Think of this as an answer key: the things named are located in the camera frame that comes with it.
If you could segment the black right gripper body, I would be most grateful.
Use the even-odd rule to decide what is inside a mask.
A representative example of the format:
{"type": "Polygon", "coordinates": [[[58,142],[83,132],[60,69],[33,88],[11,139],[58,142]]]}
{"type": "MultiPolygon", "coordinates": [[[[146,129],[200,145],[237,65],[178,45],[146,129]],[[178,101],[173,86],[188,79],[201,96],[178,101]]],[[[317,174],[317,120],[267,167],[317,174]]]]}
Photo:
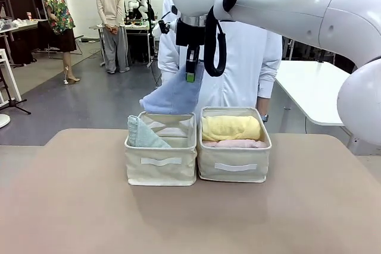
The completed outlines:
{"type": "Polygon", "coordinates": [[[206,16],[181,15],[176,23],[176,45],[203,46],[205,43],[206,16]]]}

